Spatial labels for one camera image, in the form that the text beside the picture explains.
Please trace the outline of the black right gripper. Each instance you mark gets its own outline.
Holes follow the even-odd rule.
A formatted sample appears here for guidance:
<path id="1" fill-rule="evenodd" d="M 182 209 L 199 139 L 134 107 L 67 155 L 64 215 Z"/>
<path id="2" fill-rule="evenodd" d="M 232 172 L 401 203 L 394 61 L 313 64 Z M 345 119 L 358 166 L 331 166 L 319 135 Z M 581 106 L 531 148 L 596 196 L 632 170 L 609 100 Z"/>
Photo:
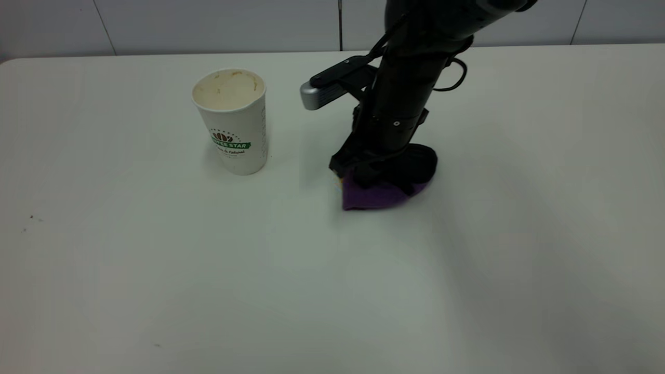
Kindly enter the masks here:
<path id="1" fill-rule="evenodd" d="M 352 111 L 352 132 L 342 147 L 331 156 L 329 168 L 337 177 L 352 172 L 363 177 L 363 188 L 373 189 L 386 184 L 385 171 L 389 161 L 401 156 L 418 127 L 428 118 L 428 109 L 419 116 L 393 118 L 382 114 L 371 114 L 358 104 Z M 394 186 L 406 196 L 417 194 L 409 175 L 394 172 Z"/>

